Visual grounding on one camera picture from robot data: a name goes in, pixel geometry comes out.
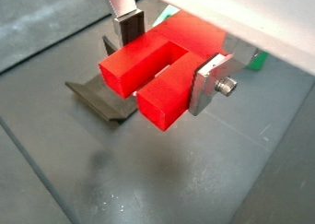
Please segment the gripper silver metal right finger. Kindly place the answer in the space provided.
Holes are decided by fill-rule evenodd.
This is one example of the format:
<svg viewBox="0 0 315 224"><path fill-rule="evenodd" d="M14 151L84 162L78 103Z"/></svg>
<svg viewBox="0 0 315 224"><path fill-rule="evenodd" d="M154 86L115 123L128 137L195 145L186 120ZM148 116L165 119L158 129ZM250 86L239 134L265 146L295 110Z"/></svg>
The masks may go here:
<svg viewBox="0 0 315 224"><path fill-rule="evenodd" d="M215 53L195 71L189 106L189 112L195 116L210 105L217 93L226 97L231 95L238 86L231 75L245 69L261 53L257 46L231 34L226 35L223 50L227 54Z"/></svg>

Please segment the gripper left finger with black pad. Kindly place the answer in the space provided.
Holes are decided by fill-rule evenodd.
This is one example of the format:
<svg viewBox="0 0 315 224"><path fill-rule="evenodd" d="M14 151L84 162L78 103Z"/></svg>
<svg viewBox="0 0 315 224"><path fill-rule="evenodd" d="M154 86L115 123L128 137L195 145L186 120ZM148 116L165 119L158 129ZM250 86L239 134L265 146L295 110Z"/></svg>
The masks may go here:
<svg viewBox="0 0 315 224"><path fill-rule="evenodd" d="M112 15L120 45L128 44L146 32L144 11L135 0L104 0Z"/></svg>

